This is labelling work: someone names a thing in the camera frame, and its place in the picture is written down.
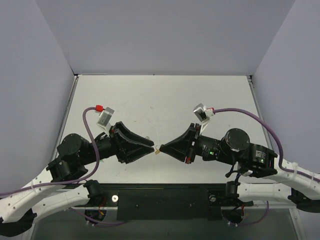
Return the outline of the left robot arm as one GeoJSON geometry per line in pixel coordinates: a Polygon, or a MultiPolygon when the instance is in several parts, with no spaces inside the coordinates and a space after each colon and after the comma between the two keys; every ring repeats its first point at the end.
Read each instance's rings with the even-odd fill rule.
{"type": "Polygon", "coordinates": [[[80,182],[91,163],[116,156],[120,163],[129,164],[154,152],[154,142],[128,130],[117,122],[107,133],[91,141],[72,133],[57,147],[58,157],[25,187],[9,193],[0,201],[2,224],[37,221],[76,205],[100,205],[104,200],[101,186],[89,180],[73,190],[53,195],[68,184],[80,182]]]}

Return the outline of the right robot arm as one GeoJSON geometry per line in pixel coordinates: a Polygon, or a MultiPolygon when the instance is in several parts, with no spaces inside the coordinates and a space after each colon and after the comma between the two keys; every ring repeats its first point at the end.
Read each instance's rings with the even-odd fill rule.
{"type": "Polygon", "coordinates": [[[320,211],[320,184],[316,176],[301,171],[296,164],[285,162],[279,167],[280,157],[271,149],[250,142],[248,134],[232,128],[222,139],[201,134],[201,125],[192,123],[176,139],[162,144],[158,151],[185,164],[194,162],[197,156],[203,161],[217,161],[230,165],[228,181],[223,192],[223,201],[230,205],[253,201],[275,201],[295,204],[296,208],[308,212],[320,211]]]}

